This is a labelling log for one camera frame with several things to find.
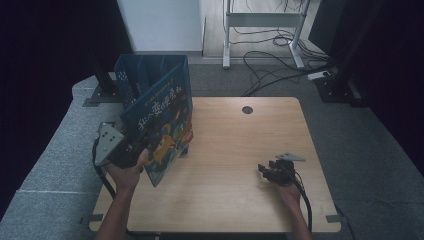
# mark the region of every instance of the cable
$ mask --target cable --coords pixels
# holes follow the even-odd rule
[[[327,61],[327,60],[319,60],[319,59],[310,59],[310,60],[308,60],[308,62],[307,62],[308,67],[309,67],[310,69],[314,69],[314,68],[311,66],[310,62],[328,62],[328,61]]]
[[[252,54],[252,53],[256,53],[256,54],[265,54],[265,55],[271,56],[272,58],[274,58],[274,59],[278,60],[279,62],[281,62],[281,63],[282,63],[282,64],[284,64],[285,66],[287,66],[287,67],[289,67],[289,68],[291,68],[291,69],[293,69],[293,70],[295,70],[295,71],[302,72],[302,73],[300,73],[300,74],[295,74],[295,75],[291,75],[291,76],[280,77],[279,79],[276,79],[276,80],[274,80],[274,81],[272,81],[272,82],[269,82],[269,83],[264,84],[264,85],[262,85],[262,86],[261,86],[261,82],[262,82],[263,78],[264,78],[264,77],[266,77],[266,76],[268,76],[268,75],[270,75],[270,72],[268,72],[267,74],[265,74],[265,75],[264,75],[264,76],[262,76],[262,77],[260,77],[260,76],[257,74],[257,71],[255,71],[255,70],[254,70],[254,69],[253,69],[253,68],[252,68],[252,67],[251,67],[251,66],[247,63],[247,61],[246,61],[246,56],[247,56],[247,55],[249,55],[249,54]],[[274,84],[274,83],[276,83],[276,82],[283,81],[283,80],[288,80],[288,79],[291,79],[291,78],[294,78],[294,77],[300,77],[300,76],[303,76],[303,75],[306,75],[306,74],[310,74],[310,73],[313,73],[313,72],[316,72],[316,71],[324,70],[324,69],[327,69],[327,68],[329,68],[329,67],[331,67],[331,66],[333,65],[333,63],[327,63],[326,65],[320,66],[320,67],[315,68],[315,69],[311,69],[311,70],[300,70],[300,69],[297,69],[297,68],[291,67],[290,65],[286,64],[285,62],[283,62],[280,58],[278,58],[278,57],[276,57],[276,56],[274,56],[274,55],[272,55],[272,54],[270,54],[270,53],[260,52],[260,51],[251,51],[251,52],[247,52],[247,53],[243,56],[243,62],[244,62],[244,64],[246,65],[246,67],[247,67],[247,68],[249,68],[249,70],[250,70],[250,71],[251,71],[251,72],[255,75],[255,77],[257,78],[257,84],[253,84],[251,88],[247,89],[247,90],[243,93],[242,97],[249,97],[249,96],[253,95],[254,93],[256,93],[257,91],[259,91],[260,89],[265,88],[265,87],[267,87],[267,86],[269,86],[269,85],[271,85],[271,84]]]
[[[294,183],[294,185],[296,185],[297,189],[300,192],[300,195],[303,198],[303,201],[305,201],[305,205],[306,205],[306,209],[308,211],[308,229],[309,232],[312,233],[312,208],[311,208],[311,203],[309,202],[308,196],[306,196],[306,192],[305,192],[305,188],[303,187],[303,182],[301,180],[302,185],[300,185],[300,183],[297,181],[296,177],[293,177],[289,171],[287,171],[287,169],[280,168],[281,170],[285,171],[285,173],[287,174],[287,176],[290,177],[291,181]]]
[[[280,4],[277,6],[277,8],[275,9],[275,11],[280,7],[281,4],[282,4],[282,0],[281,0]],[[284,12],[286,11],[287,5],[288,5],[288,0],[286,0],[286,2],[285,2]],[[299,10],[299,12],[300,12],[302,5],[303,5],[303,0],[301,0],[301,2],[300,2],[300,4],[299,4],[298,7],[294,8],[292,10],[294,10],[294,11],[295,10]],[[222,14],[223,14],[223,16],[222,16],[222,26],[223,26],[224,32],[226,33],[227,32],[227,29],[225,28],[225,20],[224,20],[225,8],[224,8],[224,6],[225,6],[225,2],[223,0],[222,1]],[[247,0],[246,0],[246,6],[250,9]],[[231,8],[232,8],[231,11],[234,11],[234,1],[232,2]],[[275,37],[273,37],[273,38],[263,39],[263,40],[259,40],[259,41],[238,41],[238,42],[231,42],[231,41],[229,41],[229,43],[231,43],[233,45],[243,44],[243,43],[263,43],[263,42],[268,42],[268,41],[271,41],[272,40],[272,43],[274,45],[280,46],[280,47],[285,47],[285,46],[289,45],[293,41],[293,38],[294,38],[294,35],[292,33],[288,32],[288,31],[285,31],[285,30],[281,30],[280,28],[271,29],[271,30],[264,30],[264,31],[255,31],[255,32],[240,32],[235,27],[233,27],[233,29],[234,29],[234,31],[236,33],[242,34],[242,35],[259,34],[259,33],[267,33],[267,32],[277,32],[278,33],[278,35],[275,36]],[[280,40],[280,39],[285,40],[286,43],[284,43],[284,44],[278,43],[278,40]],[[328,57],[326,56],[326,54],[320,53],[320,52],[316,52],[316,51],[312,51],[312,50],[308,49],[306,47],[306,44],[301,39],[299,39],[299,41],[298,41],[298,46],[301,49],[301,52],[305,56],[307,56],[307,57],[315,58],[315,59],[320,59],[322,61],[327,61],[328,60]]]
[[[273,77],[276,77],[276,78],[281,78],[282,76],[278,76],[278,75],[275,75],[275,74],[274,74],[275,72],[278,72],[278,71],[281,71],[281,70],[286,70],[286,68],[285,68],[285,67],[283,67],[283,68],[278,68],[278,69],[273,70],[273,71],[268,71],[268,70],[256,70],[256,71],[255,71],[255,73],[258,73],[258,72],[266,72],[266,74],[264,74],[262,77],[260,77],[260,78],[259,78],[259,81],[256,81],[256,83],[253,83],[253,82],[252,82],[252,75],[254,75],[254,73],[250,74],[250,76],[249,76],[249,81],[250,81],[250,83],[251,83],[252,87],[250,87],[249,89],[247,89],[247,90],[243,93],[243,95],[242,95],[242,96],[246,96],[246,95],[247,95],[247,93],[248,93],[249,91],[251,91],[251,90],[255,89],[255,85],[256,85],[256,84],[259,84],[259,85],[258,85],[258,87],[259,87],[259,86],[260,86],[260,81],[261,81],[261,80],[263,80],[265,77],[267,77],[267,76],[269,76],[269,75],[272,75]]]
[[[94,169],[96,170],[97,176],[100,178],[100,181],[102,181],[103,185],[106,187],[107,191],[109,192],[110,196],[112,197],[112,199],[115,198],[116,196],[116,192],[115,189],[112,187],[112,185],[110,184],[110,182],[107,180],[106,178],[106,173],[103,172],[102,167],[99,167],[95,164],[95,160],[96,160],[96,148],[99,145],[99,138],[97,138],[94,143],[93,143],[93,149],[91,150],[91,153],[93,155],[93,166]],[[131,236],[131,237],[147,237],[147,236],[156,236],[156,234],[142,234],[142,233],[135,233],[133,231],[128,230],[128,228],[126,229],[126,233]]]
[[[334,204],[334,206],[336,207],[336,210],[340,212],[340,215],[346,218],[347,227],[349,228],[350,234],[352,235],[352,239],[356,240],[355,232],[353,231],[352,226],[350,226],[349,219],[343,214],[342,210],[340,210],[340,208],[336,204]]]

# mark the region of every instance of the dark background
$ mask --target dark background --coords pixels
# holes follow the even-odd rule
[[[116,1],[0,3],[3,216],[72,102],[72,86],[108,72],[131,46]]]
[[[364,11],[348,13],[366,13],[369,5],[361,3]],[[418,5],[387,1],[352,66],[367,104],[423,173],[424,8]],[[360,27],[343,27],[343,34]],[[113,71],[119,54],[131,47],[113,0],[2,1],[0,39],[3,216],[66,114],[72,86],[94,75],[89,59]]]
[[[337,74],[336,80],[352,80],[364,104],[423,174],[424,4],[383,0],[357,50],[350,52],[378,3],[323,0],[309,39],[332,56],[339,69],[348,66],[348,74]]]

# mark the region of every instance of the book cover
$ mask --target book cover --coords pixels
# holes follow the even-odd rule
[[[193,138],[186,63],[167,71],[121,114],[131,139],[147,138],[150,154],[145,169],[155,187]]]

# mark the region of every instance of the hand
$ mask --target hand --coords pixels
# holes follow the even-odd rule
[[[277,189],[278,195],[288,208],[300,206],[300,192],[294,183],[287,185],[271,182]]]
[[[106,171],[116,184],[116,193],[135,190],[140,180],[140,172],[143,169],[143,165],[146,164],[148,160],[148,153],[148,150],[144,149],[138,157],[137,164],[134,167],[121,169],[112,163],[105,166]]]

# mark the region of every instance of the illustrated book cover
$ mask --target illustrated book cover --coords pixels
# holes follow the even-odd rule
[[[147,140],[150,153],[145,169],[156,187],[172,163],[187,152],[193,138],[193,106],[186,57],[152,59],[144,57],[140,61],[138,83],[145,89],[138,89],[140,96],[120,117],[131,139]],[[159,65],[157,71],[149,68],[149,60]],[[155,74],[159,80],[152,80]]]

